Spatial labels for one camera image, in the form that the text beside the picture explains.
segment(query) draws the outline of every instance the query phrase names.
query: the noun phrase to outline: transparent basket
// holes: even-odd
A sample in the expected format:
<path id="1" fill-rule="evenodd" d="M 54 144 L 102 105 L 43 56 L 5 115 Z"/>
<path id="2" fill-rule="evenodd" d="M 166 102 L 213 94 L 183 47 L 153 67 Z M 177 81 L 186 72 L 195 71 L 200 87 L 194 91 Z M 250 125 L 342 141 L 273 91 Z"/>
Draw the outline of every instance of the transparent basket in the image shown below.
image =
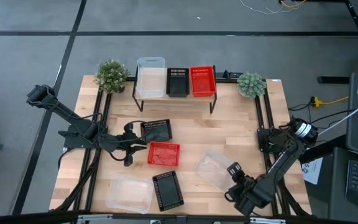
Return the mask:
<path id="1" fill-rule="evenodd" d="M 226 169 L 233 163 L 218 151 L 208 150 L 197 166 L 197 174 L 221 192 L 227 192 L 234 182 Z"/>
<path id="2" fill-rule="evenodd" d="M 143 98 L 160 98 L 167 88 L 167 69 L 162 57 L 144 57 L 137 60 L 136 90 Z"/>
<path id="3" fill-rule="evenodd" d="M 117 175 L 110 182 L 106 206 L 146 214 L 150 209 L 153 191 L 154 184 L 151 180 Z"/>

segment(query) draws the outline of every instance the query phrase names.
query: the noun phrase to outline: black basket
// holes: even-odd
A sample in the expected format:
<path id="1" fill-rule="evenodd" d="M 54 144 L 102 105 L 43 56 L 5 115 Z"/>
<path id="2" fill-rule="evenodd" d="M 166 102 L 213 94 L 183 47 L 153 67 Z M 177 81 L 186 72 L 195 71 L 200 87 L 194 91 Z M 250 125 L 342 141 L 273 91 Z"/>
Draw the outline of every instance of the black basket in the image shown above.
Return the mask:
<path id="1" fill-rule="evenodd" d="M 143 141 L 168 141 L 172 139 L 171 123 L 169 119 L 150 121 L 140 124 Z"/>
<path id="2" fill-rule="evenodd" d="M 154 176 L 153 183 L 161 212 L 185 204 L 175 171 Z"/>
<path id="3" fill-rule="evenodd" d="M 190 94 L 189 69 L 167 69 L 167 95 L 169 97 L 187 97 Z"/>

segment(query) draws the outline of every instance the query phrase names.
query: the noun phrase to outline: red plastic basket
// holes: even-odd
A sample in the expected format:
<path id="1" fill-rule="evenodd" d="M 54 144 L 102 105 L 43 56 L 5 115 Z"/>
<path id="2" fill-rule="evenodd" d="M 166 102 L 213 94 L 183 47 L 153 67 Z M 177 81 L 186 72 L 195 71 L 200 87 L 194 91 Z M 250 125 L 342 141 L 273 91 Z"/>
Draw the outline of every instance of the red plastic basket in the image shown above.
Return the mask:
<path id="1" fill-rule="evenodd" d="M 150 142 L 148 164 L 163 166 L 179 165 L 180 145 L 165 142 Z"/>
<path id="2" fill-rule="evenodd" d="M 193 96 L 212 96 L 216 93 L 212 66 L 190 67 L 190 77 Z"/>

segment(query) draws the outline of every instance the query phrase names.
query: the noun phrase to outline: floor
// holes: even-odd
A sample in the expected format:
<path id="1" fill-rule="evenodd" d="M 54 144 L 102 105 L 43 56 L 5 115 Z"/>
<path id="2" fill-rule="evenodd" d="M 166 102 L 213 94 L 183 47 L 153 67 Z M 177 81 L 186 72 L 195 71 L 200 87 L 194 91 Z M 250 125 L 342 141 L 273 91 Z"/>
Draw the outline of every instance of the floor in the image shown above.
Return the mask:
<path id="1" fill-rule="evenodd" d="M 242 0 L 255 10 L 276 11 L 276 1 Z M 352 1 L 358 14 L 358 1 Z M 44 112 L 25 104 L 36 84 L 53 86 L 63 77 L 58 98 L 74 108 L 83 75 L 94 74 L 100 61 L 124 62 L 135 72 L 139 57 L 161 56 L 167 66 L 215 64 L 218 71 L 257 72 L 283 80 L 288 106 L 310 96 L 323 101 L 347 96 L 347 85 L 319 85 L 320 75 L 347 76 L 358 72 L 358 38 L 345 37 L 233 37 L 233 36 L 88 36 L 75 37 L 71 54 L 69 36 L 43 36 L 43 31 L 71 31 L 81 0 L 0 0 L 0 31 L 39 31 L 37 36 L 0 35 L 0 215 L 11 213 L 34 139 Z M 88 1 L 78 31 L 207 30 L 207 31 L 356 31 L 345 4 L 307 2 L 288 13 L 253 12 L 238 0 Z M 60 69 L 62 61 L 67 67 Z M 311 109 L 311 120 L 345 110 L 347 102 Z M 294 116 L 308 118 L 308 111 Z M 318 122 L 326 126 L 340 116 Z M 57 131 L 68 124 L 52 116 L 23 213 L 48 210 L 57 159 L 63 138 Z M 339 125 L 323 139 L 344 133 Z M 329 173 L 329 157 L 323 173 Z M 307 184 L 313 213 L 326 216 L 329 178 Z"/>

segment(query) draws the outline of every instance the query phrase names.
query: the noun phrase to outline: green plant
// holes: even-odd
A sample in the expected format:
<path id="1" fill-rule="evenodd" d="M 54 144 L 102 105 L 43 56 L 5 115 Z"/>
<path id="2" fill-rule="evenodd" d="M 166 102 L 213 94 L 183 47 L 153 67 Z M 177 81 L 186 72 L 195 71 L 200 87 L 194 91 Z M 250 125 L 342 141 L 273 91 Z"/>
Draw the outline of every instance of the green plant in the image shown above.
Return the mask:
<path id="1" fill-rule="evenodd" d="M 237 79 L 239 93 L 243 97 L 254 99 L 256 96 L 262 96 L 265 94 L 267 87 L 263 78 L 256 73 L 246 72 Z"/>
<path id="2" fill-rule="evenodd" d="M 131 73 L 117 60 L 108 60 L 99 64 L 95 75 L 95 82 L 106 93 L 121 93 L 124 91 L 125 81 Z"/>

